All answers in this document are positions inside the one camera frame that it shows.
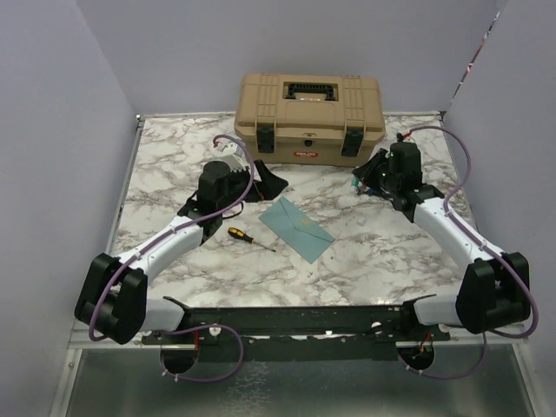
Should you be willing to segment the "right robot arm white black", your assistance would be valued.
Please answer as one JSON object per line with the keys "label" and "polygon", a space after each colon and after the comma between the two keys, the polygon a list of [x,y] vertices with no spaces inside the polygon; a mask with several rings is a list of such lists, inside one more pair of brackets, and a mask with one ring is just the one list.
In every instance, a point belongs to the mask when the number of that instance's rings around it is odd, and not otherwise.
{"label": "right robot arm white black", "polygon": [[423,181],[416,144],[396,142],[354,169],[370,191],[392,203],[411,223],[428,232],[463,273],[454,295],[430,295],[405,302],[400,332],[418,340],[431,326],[463,327],[472,334],[525,321],[531,314],[529,265],[519,252],[507,253],[471,230],[444,195]]}

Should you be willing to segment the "teal envelope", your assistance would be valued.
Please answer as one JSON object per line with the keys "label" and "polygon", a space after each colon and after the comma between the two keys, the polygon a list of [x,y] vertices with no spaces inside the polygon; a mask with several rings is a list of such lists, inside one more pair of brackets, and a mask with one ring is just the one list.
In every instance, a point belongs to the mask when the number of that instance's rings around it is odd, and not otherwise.
{"label": "teal envelope", "polygon": [[335,238],[286,197],[281,197],[259,220],[309,264],[313,264]]}

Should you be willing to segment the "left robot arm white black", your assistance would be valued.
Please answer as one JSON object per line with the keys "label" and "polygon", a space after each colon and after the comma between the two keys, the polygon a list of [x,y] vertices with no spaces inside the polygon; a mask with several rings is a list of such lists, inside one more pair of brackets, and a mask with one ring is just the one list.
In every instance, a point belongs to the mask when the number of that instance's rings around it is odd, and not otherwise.
{"label": "left robot arm white black", "polygon": [[185,316],[186,306],[170,297],[150,299],[149,284],[212,237],[226,211],[237,204],[272,201],[288,186],[263,161],[254,166],[257,179],[247,167],[232,170],[224,161],[208,162],[197,190],[169,225],[136,248],[93,259],[74,310],[93,339],[125,344],[148,331],[162,331],[175,343],[189,338],[192,322]]}

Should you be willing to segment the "green white glue stick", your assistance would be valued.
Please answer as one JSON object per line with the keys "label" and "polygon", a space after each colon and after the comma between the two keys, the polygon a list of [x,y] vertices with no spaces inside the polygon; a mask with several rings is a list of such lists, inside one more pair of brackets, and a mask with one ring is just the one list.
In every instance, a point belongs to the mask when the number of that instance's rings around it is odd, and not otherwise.
{"label": "green white glue stick", "polygon": [[360,180],[355,176],[352,177],[351,190],[356,195],[361,192]]}

